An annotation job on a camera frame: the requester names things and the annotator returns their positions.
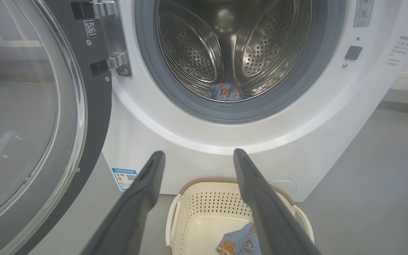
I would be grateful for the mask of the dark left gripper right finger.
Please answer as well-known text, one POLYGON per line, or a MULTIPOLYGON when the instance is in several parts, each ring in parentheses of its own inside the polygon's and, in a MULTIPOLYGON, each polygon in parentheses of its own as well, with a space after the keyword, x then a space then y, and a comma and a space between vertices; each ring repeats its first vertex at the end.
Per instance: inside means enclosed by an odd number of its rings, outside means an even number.
POLYGON ((248 154, 236 148, 233 161, 240 195, 251 208, 262 254, 319 255, 319 250, 248 154))

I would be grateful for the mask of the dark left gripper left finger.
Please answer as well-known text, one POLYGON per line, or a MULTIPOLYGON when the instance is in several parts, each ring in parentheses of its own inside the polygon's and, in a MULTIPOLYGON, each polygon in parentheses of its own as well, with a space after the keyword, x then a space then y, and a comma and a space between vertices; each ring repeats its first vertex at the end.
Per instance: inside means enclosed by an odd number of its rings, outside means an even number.
POLYGON ((149 211, 156 205, 166 156, 154 152, 106 216, 81 255, 137 255, 149 211))

